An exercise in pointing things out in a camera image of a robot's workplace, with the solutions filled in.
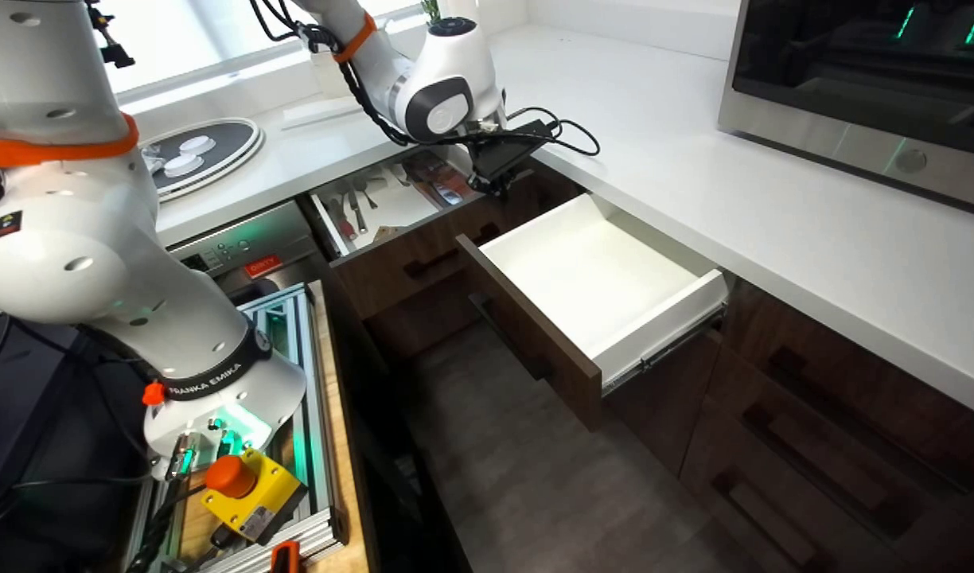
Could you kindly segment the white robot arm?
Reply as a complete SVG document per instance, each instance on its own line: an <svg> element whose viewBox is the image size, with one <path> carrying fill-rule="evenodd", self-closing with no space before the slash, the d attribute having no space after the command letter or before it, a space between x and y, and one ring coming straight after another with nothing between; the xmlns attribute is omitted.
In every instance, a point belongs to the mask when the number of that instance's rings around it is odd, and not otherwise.
<svg viewBox="0 0 974 573"><path fill-rule="evenodd" d="M517 136L475 20L434 20L405 57L359 0L293 3L286 31L331 51L385 136L470 153ZM144 436L161 466L213 419L266 444L293 419L305 375L207 272L163 248L157 213L137 121L116 101L85 0L0 0L0 312L83 325L128 349L154 375Z"/></svg>

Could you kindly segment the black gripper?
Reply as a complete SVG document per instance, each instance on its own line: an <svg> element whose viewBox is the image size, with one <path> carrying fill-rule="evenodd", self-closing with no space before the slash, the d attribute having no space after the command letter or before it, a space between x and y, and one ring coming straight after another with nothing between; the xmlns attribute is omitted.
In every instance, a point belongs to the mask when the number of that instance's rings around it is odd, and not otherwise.
<svg viewBox="0 0 974 573"><path fill-rule="evenodd" d="M470 144L470 184L478 191L506 184L517 169L546 144L548 127L541 121L528 121L517 130L484 134Z"/></svg>

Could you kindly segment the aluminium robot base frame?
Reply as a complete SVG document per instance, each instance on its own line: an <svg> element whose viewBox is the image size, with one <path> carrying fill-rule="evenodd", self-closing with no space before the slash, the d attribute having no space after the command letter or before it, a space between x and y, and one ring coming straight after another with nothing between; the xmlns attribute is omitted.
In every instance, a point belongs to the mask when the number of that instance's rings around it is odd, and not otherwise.
<svg viewBox="0 0 974 573"><path fill-rule="evenodd" d="M144 388L154 485L137 499L128 573L272 573L285 548L305 569L342 545L335 430L312 325L319 304L302 282L253 300L238 309L245 344L219 347L223 361L209 379ZM248 450L302 485L268 545L245 541L203 507L203 472Z"/></svg>

